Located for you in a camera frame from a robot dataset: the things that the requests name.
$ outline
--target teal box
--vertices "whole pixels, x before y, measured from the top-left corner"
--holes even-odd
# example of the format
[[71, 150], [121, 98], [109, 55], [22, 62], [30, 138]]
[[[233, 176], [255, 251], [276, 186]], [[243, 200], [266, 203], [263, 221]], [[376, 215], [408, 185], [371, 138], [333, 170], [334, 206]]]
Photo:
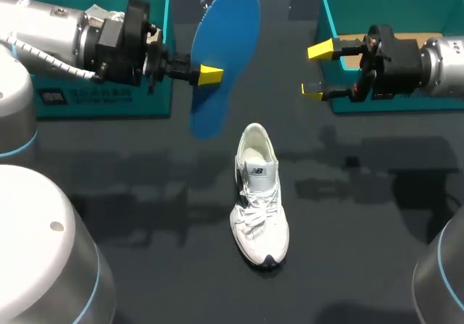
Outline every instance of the teal box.
[[[125, 12], [128, 0], [36, 0], [59, 7], [87, 10], [96, 4], [108, 11]], [[150, 3], [150, 22], [163, 31], [163, 42], [171, 52], [175, 50], [175, 37], [170, 13], [170, 0], [145, 0]], [[45, 104], [36, 93], [37, 116], [63, 117], [169, 117], [172, 80], [164, 78], [148, 94], [149, 82], [143, 79], [139, 87], [83, 80], [57, 80], [45, 76], [32, 76], [36, 91], [62, 93], [66, 104]]]
[[[340, 35], [362, 34], [371, 25], [391, 25], [395, 33], [442, 33], [464, 35], [464, 0], [322, 0], [316, 42]], [[336, 86], [352, 85], [358, 69], [339, 61], [321, 61], [323, 79]], [[462, 110], [464, 101], [419, 95], [398, 95], [390, 100], [352, 103], [348, 97], [331, 100], [332, 111], [394, 112], [425, 110]]]

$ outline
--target shoe tongue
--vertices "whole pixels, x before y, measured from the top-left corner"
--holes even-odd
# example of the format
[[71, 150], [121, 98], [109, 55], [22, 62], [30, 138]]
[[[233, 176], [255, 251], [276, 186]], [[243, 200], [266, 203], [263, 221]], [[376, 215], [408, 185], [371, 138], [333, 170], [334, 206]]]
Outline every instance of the shoe tongue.
[[245, 162], [246, 183], [255, 192], [272, 189], [276, 183], [277, 166], [275, 163]]

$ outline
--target cable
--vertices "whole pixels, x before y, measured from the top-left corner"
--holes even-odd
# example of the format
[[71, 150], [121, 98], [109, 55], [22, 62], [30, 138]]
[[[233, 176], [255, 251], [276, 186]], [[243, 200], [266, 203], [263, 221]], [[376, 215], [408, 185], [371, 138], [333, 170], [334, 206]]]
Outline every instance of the cable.
[[45, 52], [29, 45], [28, 43], [25, 43], [24, 41], [21, 41], [21, 40], [17, 40], [16, 38], [13, 38], [11, 36], [0, 33], [0, 41], [3, 43], [7, 43], [13, 47], [16, 47], [17, 49], [26, 51], [29, 54], [32, 54], [33, 56], [36, 56], [37, 58], [51, 64], [53, 67], [59, 70], [62, 70], [63, 72], [66, 72], [70, 75], [73, 75], [77, 78], [84, 79], [84, 80], [93, 80], [96, 77], [95, 72], [90, 72], [88, 70], [83, 70], [83, 69], [79, 69], [79, 68], [67, 65], [66, 63], [60, 61], [59, 59], [56, 59], [55, 57], [49, 54], [46, 54]]

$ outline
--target shoe insole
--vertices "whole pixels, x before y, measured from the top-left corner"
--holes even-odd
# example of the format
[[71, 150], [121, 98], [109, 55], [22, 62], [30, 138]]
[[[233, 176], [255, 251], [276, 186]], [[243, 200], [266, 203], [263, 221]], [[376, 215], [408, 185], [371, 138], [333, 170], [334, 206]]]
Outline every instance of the shoe insole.
[[246, 148], [244, 150], [244, 153], [241, 155], [241, 158], [243, 159], [244, 162], [254, 163], [256, 165], [266, 164], [266, 160], [261, 155], [261, 153], [258, 150], [255, 150], [253, 148]]
[[190, 128], [197, 138], [220, 134], [229, 93], [252, 58], [259, 33], [258, 0], [214, 0], [205, 12], [191, 47], [191, 63], [224, 73], [219, 86], [194, 88]]

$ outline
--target shoe sole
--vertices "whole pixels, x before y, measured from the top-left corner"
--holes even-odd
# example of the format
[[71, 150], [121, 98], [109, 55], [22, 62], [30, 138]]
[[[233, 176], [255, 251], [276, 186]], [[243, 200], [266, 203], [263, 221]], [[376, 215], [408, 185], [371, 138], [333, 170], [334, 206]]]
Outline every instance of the shoe sole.
[[[235, 158], [235, 185], [237, 185], [237, 158]], [[285, 258], [283, 258], [280, 262], [276, 262], [270, 255], [268, 255], [264, 262], [262, 264], [258, 264], [255, 261], [253, 261], [248, 254], [244, 251], [243, 247], [241, 246], [241, 243], [239, 242], [239, 239], [237, 237], [237, 232], [235, 229], [235, 222], [233, 221], [233, 210], [231, 214], [229, 215], [229, 222], [231, 224], [231, 230], [233, 234], [233, 239], [235, 239], [235, 242], [237, 246], [239, 246], [240, 252], [246, 257], [246, 259], [252, 264], [252, 266], [257, 266], [261, 268], [272, 268], [272, 267], [277, 267], [279, 266]], [[286, 245], [285, 245], [285, 253], [287, 253], [287, 250], [289, 248], [289, 230], [287, 230], [287, 239], [286, 239]]]

